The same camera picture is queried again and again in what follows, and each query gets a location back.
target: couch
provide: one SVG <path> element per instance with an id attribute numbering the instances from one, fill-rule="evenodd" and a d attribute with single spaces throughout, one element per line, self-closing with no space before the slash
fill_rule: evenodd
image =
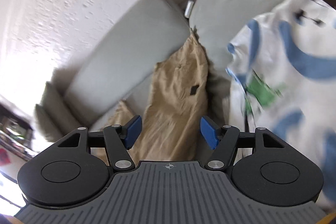
<path id="1" fill-rule="evenodd" d="M 61 96 L 51 83 L 36 105 L 36 128 L 49 142 L 71 130 L 98 131 L 123 99 L 136 114 L 147 105 L 154 65 L 179 49 L 193 29 L 204 47 L 209 76 L 208 113 L 215 122 L 228 121 L 231 61 L 227 44 L 256 15 L 283 0 L 196 0 L 189 21 L 172 0 L 139 0 L 117 22 Z M 211 151 L 200 138 L 197 159 Z"/>

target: red object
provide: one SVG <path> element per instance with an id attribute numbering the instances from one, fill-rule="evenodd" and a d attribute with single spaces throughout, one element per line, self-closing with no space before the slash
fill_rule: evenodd
<path id="1" fill-rule="evenodd" d="M 11 161 L 8 157 L 8 153 L 5 149 L 0 148 L 0 166 L 4 166 L 6 164 L 10 164 Z"/>

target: gray ribbed plate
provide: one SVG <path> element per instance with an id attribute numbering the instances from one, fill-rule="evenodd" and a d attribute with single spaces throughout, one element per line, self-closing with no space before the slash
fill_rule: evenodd
<path id="1" fill-rule="evenodd" d="M 226 174 L 205 170 L 197 161 L 142 162 L 116 174 L 103 194 L 84 205 L 66 210 L 28 205 L 16 215 L 25 224 L 313 224 L 324 216 L 314 202 L 294 207 L 255 202 Z"/>

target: silver screw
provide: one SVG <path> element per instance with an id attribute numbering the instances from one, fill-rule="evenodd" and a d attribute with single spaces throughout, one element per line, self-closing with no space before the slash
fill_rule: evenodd
<path id="1" fill-rule="evenodd" d="M 208 162 L 208 166 L 212 169 L 219 169 L 224 167 L 224 163 L 220 160 L 212 160 Z"/>
<path id="2" fill-rule="evenodd" d="M 132 165 L 132 163 L 129 160 L 118 160 L 115 163 L 115 166 L 120 169 L 129 168 Z"/>

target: white fabric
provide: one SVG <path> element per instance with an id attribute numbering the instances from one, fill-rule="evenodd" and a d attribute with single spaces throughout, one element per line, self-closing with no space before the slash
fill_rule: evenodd
<path id="1" fill-rule="evenodd" d="M 336 11 L 322 0 L 285 0 L 228 45 L 230 124 L 266 127 L 317 164 L 317 201 L 336 204 Z"/>

